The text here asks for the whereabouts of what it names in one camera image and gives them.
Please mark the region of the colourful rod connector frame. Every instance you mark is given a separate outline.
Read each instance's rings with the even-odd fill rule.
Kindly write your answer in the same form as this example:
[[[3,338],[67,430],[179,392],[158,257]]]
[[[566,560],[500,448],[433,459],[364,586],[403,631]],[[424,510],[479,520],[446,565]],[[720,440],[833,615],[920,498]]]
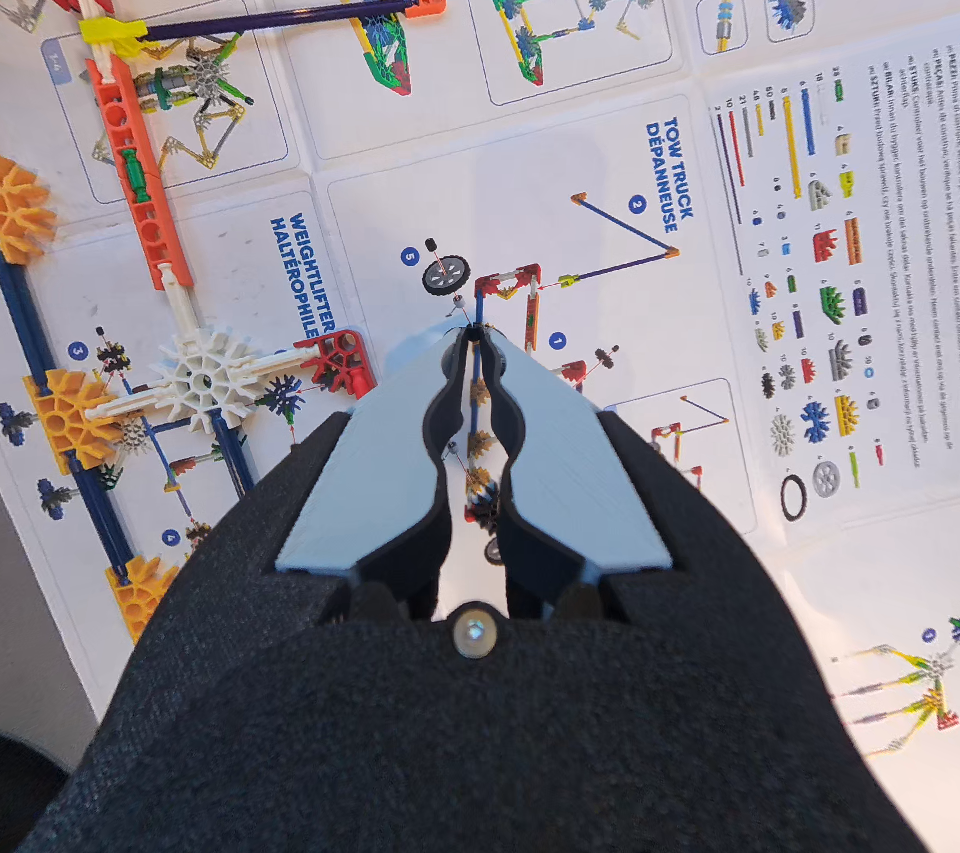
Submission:
[[[16,0],[2,16],[25,30],[45,1],[78,20],[106,17],[111,0]],[[94,367],[55,367],[56,357],[30,286],[28,270],[49,249],[58,219],[50,192],[18,162],[2,158],[2,297],[29,374],[23,385],[31,408],[2,403],[2,435],[14,446],[31,426],[42,429],[54,465],[72,486],[43,478],[42,511],[53,521],[80,499],[100,540],[105,576],[133,642],[138,642],[179,572],[179,566],[135,551],[112,492],[129,456],[153,449],[166,492],[180,500],[185,538],[195,550],[210,532],[182,492],[181,476],[197,463],[225,465],[237,495],[255,481],[243,449],[244,419],[264,407],[293,428],[304,387],[293,372],[312,373],[314,389],[360,399],[376,384],[361,335],[319,332],[303,320],[301,341],[274,355],[258,355],[243,339],[204,326],[193,305],[194,280],[162,181],[169,157],[190,156],[211,169],[223,144],[254,101],[228,77],[245,33],[226,32],[150,43],[124,59],[85,43],[86,75],[102,120],[95,152],[112,165],[131,214],[153,287],[172,311],[175,334],[164,350],[158,380],[134,387],[126,347],[96,332]]]

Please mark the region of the yellow-green clip connector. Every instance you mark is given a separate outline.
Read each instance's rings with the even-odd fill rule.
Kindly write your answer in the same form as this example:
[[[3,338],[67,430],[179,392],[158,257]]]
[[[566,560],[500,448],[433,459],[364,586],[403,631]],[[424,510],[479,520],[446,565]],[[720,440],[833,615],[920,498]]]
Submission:
[[[150,45],[149,28],[145,21],[121,21],[111,17],[81,19],[81,36],[85,43],[95,50],[101,48],[115,55],[131,59],[136,58]]]

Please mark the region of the white building instruction sheet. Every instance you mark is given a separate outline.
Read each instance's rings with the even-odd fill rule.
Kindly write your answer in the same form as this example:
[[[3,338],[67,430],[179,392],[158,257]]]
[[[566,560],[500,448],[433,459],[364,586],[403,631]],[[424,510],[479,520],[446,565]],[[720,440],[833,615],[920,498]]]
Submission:
[[[148,27],[375,0],[111,0]],[[2,158],[57,218],[56,368],[176,325],[76,14],[2,16]],[[111,499],[178,566],[134,642],[42,429],[4,498],[101,720],[30,836],[65,851],[958,851],[958,0],[447,0],[245,32],[252,98],[161,178],[200,323],[258,356],[361,336],[181,492]],[[466,329],[451,543],[398,601],[281,571],[358,403]],[[601,414],[671,569],[510,611],[496,331]]]

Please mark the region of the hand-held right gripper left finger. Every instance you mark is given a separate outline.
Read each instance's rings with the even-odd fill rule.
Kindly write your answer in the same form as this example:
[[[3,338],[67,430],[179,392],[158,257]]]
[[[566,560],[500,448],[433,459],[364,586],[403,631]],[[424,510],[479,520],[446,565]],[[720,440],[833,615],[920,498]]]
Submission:
[[[453,329],[354,408],[279,553],[281,572],[382,583],[399,602],[435,583],[451,543],[443,453],[464,424],[470,335]]]

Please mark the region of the purple plastic rod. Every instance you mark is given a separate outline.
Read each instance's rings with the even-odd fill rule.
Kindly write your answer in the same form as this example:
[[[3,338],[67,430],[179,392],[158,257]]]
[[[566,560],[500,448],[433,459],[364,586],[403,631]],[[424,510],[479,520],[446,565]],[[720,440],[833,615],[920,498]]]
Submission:
[[[297,10],[273,11],[238,17],[191,20],[138,27],[135,35],[141,43],[162,43],[207,34],[267,31],[310,24],[369,19],[378,15],[420,12],[418,0],[365,0],[357,3],[333,4]]]

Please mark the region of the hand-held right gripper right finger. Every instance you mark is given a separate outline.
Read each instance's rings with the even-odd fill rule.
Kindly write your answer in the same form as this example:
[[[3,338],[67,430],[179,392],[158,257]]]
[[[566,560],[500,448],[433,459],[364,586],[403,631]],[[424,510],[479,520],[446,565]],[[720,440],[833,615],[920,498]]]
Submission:
[[[671,555],[600,410],[498,331],[478,340],[507,454],[498,548],[510,611],[556,607],[576,583],[671,569]]]

